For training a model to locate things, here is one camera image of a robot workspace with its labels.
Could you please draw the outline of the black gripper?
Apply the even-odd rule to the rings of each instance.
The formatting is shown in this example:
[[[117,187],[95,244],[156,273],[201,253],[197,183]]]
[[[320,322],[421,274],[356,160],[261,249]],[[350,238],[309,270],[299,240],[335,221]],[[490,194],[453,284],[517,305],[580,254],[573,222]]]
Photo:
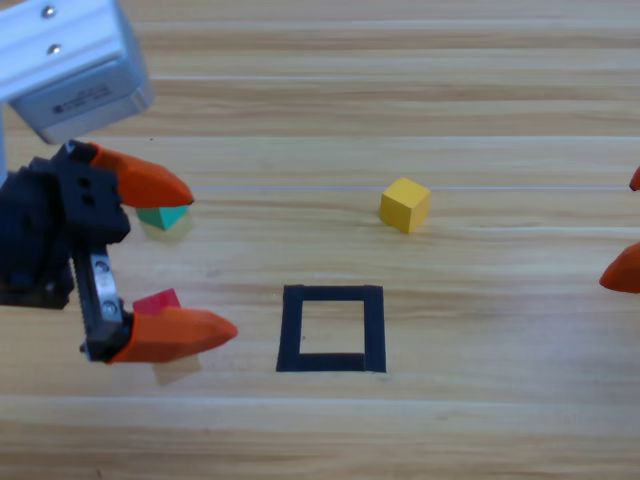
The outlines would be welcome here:
[[[92,142],[67,146],[92,167],[36,158],[1,187],[1,303],[62,310],[77,293],[84,349],[120,350],[132,320],[107,248],[130,231],[121,200],[134,208],[182,207],[194,196],[162,165]]]

